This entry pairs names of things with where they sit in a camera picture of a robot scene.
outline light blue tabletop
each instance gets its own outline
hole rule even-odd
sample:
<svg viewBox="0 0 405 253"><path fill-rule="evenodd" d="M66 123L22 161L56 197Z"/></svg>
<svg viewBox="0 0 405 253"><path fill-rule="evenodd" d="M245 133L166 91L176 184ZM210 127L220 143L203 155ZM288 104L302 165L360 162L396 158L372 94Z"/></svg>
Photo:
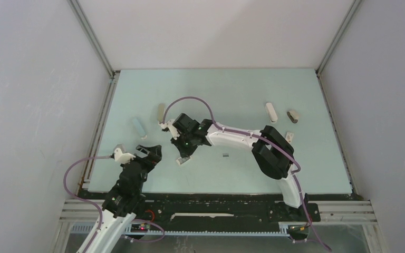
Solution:
<svg viewBox="0 0 405 253"><path fill-rule="evenodd" d="M157 122L160 103L198 96L212 108L216 121L230 127L263 129L269 124L283 136L294 133L294 157L302 166L298 178L307 193L351 193L347 173L313 69L123 70L115 90L98 155L111 154L117 144L135 147L162 145L162 161L149 173L143 192L167 193L280 193L275 180L264 175L252 153L228 147L200 146L190 161L179 166L171 134ZM270 124L265 103L278 115ZM293 124L286 112L301 116ZM201 121L210 118L198 101L181 101L167 120L181 112ZM137 117L147 133L142 140L132 124ZM109 191L121 167L98 160L89 191Z"/></svg>

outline white wall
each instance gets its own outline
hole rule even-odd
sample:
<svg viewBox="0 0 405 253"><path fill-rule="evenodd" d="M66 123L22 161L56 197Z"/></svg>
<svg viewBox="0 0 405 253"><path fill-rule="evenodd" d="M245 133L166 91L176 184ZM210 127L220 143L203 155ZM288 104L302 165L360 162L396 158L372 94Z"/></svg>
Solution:
<svg viewBox="0 0 405 253"><path fill-rule="evenodd" d="M364 1L323 79L359 192L405 252L405 1Z"/></svg>
<svg viewBox="0 0 405 253"><path fill-rule="evenodd" d="M317 68L352 2L80 1L116 70Z"/></svg>
<svg viewBox="0 0 405 253"><path fill-rule="evenodd" d="M48 251L108 80L66 0L0 0L0 252Z"/></svg>

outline red wire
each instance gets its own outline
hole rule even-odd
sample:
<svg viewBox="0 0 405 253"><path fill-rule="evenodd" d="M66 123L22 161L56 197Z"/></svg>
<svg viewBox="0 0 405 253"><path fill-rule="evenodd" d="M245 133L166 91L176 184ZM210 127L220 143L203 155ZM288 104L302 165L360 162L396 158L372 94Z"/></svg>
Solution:
<svg viewBox="0 0 405 253"><path fill-rule="evenodd" d="M150 209L145 210L145 212L150 212L151 213L151 220L150 222L153 222L155 220L155 213L153 211L151 211Z"/></svg>

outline gray wall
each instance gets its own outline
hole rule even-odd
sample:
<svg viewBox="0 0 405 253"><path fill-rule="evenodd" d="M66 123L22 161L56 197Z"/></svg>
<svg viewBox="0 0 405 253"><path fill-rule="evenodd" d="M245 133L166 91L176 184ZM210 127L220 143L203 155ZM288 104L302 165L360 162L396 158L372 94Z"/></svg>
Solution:
<svg viewBox="0 0 405 253"><path fill-rule="evenodd" d="M48 251L108 80L66 0L0 0L0 252Z"/></svg>
<svg viewBox="0 0 405 253"><path fill-rule="evenodd" d="M359 192L405 252L405 1L364 1L323 81Z"/></svg>

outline gray floor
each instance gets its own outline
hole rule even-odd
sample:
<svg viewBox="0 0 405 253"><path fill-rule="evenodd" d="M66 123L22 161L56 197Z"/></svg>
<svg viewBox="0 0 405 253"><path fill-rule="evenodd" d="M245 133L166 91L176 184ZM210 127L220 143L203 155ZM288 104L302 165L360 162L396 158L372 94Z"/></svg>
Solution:
<svg viewBox="0 0 405 253"><path fill-rule="evenodd" d="M369 252L361 226L317 226L321 238L335 253ZM69 238L66 253L75 253L86 235ZM301 252L324 253L319 244L293 245L286 237L169 236L152 244L130 243L120 239L112 253L225 253L225 252Z"/></svg>

